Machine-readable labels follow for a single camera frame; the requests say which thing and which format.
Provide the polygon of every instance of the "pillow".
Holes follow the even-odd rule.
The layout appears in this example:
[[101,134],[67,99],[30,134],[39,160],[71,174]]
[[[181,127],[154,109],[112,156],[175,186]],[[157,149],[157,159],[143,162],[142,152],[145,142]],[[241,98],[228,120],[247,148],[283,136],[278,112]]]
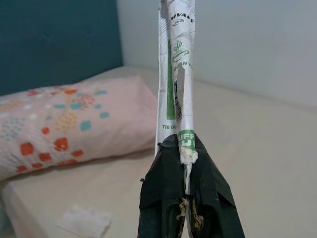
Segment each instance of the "pillow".
[[0,180],[152,148],[157,100],[141,77],[0,97]]

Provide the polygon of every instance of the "white paper piece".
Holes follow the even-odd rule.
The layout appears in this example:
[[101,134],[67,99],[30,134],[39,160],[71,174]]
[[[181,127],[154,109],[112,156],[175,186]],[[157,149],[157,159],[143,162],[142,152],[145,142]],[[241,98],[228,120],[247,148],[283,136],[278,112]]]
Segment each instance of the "white paper piece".
[[157,143],[177,133],[185,192],[198,154],[193,120],[195,0],[160,0]]
[[111,216],[92,208],[73,206],[57,226],[84,238],[102,238],[110,227]]

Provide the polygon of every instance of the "teal polka dot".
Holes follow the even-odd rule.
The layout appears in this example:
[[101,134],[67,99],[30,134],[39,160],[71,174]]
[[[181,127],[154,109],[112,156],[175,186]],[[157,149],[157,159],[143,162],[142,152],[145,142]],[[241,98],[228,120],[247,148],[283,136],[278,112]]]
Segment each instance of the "teal polka dot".
[[72,110],[78,110],[81,109],[83,105],[81,103],[73,103],[70,107],[72,108]]
[[97,95],[104,95],[104,94],[106,94],[106,93],[107,93],[106,90],[99,90],[99,91],[95,92],[95,95],[96,95],[96,96],[97,96]]
[[110,114],[108,112],[100,113],[100,118],[102,118],[102,119],[108,118],[109,116],[110,116]]
[[80,124],[81,131],[87,131],[91,129],[91,122],[89,120],[83,121]]
[[64,108],[66,108],[66,105],[64,105],[64,104],[56,104],[56,105],[54,105],[54,108],[56,108],[56,109],[64,109]]

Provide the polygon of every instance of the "headboard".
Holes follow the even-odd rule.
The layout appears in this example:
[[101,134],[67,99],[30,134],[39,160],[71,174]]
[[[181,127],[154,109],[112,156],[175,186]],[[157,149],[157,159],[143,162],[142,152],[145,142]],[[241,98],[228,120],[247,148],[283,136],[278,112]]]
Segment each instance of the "headboard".
[[116,0],[0,0],[0,95],[119,66]]

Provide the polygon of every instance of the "orange polka dot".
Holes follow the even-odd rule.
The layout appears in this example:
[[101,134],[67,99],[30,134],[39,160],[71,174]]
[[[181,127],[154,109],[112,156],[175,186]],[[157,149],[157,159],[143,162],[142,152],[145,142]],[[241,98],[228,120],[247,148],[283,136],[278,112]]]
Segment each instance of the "orange polka dot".
[[65,94],[67,94],[67,95],[72,95],[72,94],[74,94],[76,92],[77,92],[76,89],[67,89],[67,90],[65,90]]
[[16,167],[16,172],[17,173],[21,173],[21,172],[24,172],[24,171],[27,171],[27,168],[25,166]]
[[72,152],[71,154],[72,154],[72,156],[74,156],[74,157],[79,157],[79,156],[82,156],[82,155],[84,154],[84,151],[82,151],[82,150],[77,150],[77,151]]
[[31,155],[34,152],[33,145],[31,143],[24,143],[20,145],[21,154],[23,156]]
[[43,162],[52,160],[50,153],[41,153],[41,154],[39,154],[39,158]]
[[54,145],[55,145],[55,150],[57,150],[57,151],[66,151],[66,150],[68,150],[68,141],[67,141],[66,137],[57,139],[54,142]]
[[50,132],[50,129],[49,129],[48,127],[44,127],[44,128],[42,129],[42,133],[43,133],[44,135],[49,134],[49,132]]
[[39,94],[39,92],[37,92],[37,91],[29,91],[29,93],[28,93],[28,96],[34,96],[34,95],[37,95],[37,94]]
[[32,168],[34,169],[40,169],[41,167],[43,167],[41,163],[32,164]]
[[59,162],[57,163],[57,165],[72,165],[72,164],[76,164],[77,163],[77,160],[66,160],[66,161],[62,161],[62,162]]

